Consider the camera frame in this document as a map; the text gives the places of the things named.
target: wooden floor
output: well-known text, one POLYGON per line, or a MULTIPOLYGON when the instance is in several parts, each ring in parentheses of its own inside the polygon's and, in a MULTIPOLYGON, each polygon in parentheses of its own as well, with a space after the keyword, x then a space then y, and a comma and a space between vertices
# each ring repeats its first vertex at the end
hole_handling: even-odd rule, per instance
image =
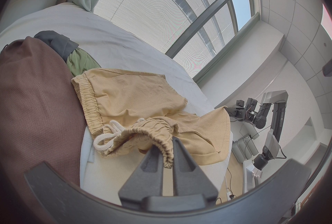
MULTIPOLYGON (((233 152, 231 152, 228 169, 226 171, 226 180, 227 187, 233 191, 233 194, 236 197, 242 195, 242 183, 243 183, 243 168, 242 163, 238 163, 233 152)), ((222 187, 219 192, 219 197, 222 200, 222 203, 227 202, 227 191, 226 191, 226 182, 225 178, 222 183, 222 187)))

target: ceiling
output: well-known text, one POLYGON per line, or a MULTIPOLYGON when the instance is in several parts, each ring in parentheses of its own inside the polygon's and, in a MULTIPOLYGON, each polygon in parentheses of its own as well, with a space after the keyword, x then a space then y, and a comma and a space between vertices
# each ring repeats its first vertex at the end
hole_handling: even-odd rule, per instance
POLYGON ((332 77, 322 67, 332 40, 322 27, 321 0, 261 0, 261 18, 284 34, 280 52, 296 67, 316 98, 325 128, 332 129, 332 77))

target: clothing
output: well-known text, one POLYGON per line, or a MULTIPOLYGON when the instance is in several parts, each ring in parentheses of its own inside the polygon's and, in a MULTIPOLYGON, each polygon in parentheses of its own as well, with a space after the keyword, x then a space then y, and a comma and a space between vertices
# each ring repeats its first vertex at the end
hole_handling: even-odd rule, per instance
POLYGON ((79 47, 69 54, 66 64, 74 77, 87 70, 101 67, 93 57, 79 47))
POLYGON ((34 38, 40 39, 49 45, 65 62, 67 61, 69 54, 71 54, 78 47, 77 43, 52 30, 40 31, 34 36, 34 38))
POLYGON ((102 137, 94 142, 101 155, 123 155, 136 146, 146 151, 155 144, 170 168, 172 136, 180 138, 198 165, 220 162, 228 155, 226 110, 218 108, 202 117, 182 112, 187 100, 164 75, 99 68, 76 76, 72 84, 93 139, 102 137))
POLYGON ((79 186, 86 122, 71 79, 61 57, 39 39, 15 41, 0 54, 0 162, 23 202, 44 223, 53 221, 24 172, 47 161, 79 186))

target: white sheet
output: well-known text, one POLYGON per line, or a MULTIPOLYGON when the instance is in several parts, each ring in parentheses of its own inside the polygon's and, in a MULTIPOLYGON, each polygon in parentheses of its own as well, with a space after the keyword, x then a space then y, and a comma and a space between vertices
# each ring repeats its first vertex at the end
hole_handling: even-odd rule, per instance
MULTIPOLYGON (((69 37, 104 68, 164 74, 177 93, 188 99, 184 109, 187 112, 201 116, 213 110, 200 88, 174 60, 110 21, 70 3, 59 4, 17 20, 0 34, 0 49, 14 40, 33 37, 43 30, 54 30, 69 37)), ((201 166, 218 189, 226 174, 232 139, 231 133, 226 160, 201 166)), ((143 154, 133 151, 111 159, 95 154, 94 162, 86 163, 89 147, 82 149, 85 150, 82 155, 81 175, 84 174, 84 182, 81 188, 101 199, 120 204, 118 190, 139 164, 143 154)), ((167 169, 164 171, 164 195, 172 195, 172 174, 167 169)))

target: window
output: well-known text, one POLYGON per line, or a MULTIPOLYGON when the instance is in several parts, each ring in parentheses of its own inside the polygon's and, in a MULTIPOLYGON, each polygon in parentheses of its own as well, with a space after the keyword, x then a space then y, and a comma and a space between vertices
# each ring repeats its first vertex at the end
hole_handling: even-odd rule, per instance
MULTIPOLYGON (((110 20, 168 55, 167 51, 176 40, 215 1, 99 0, 93 13, 110 20)), ((212 60, 236 34, 234 17, 237 17, 239 28, 251 17, 249 0, 233 0, 233 4, 235 14, 231 14, 226 3, 176 52, 174 60, 191 77, 212 60)))

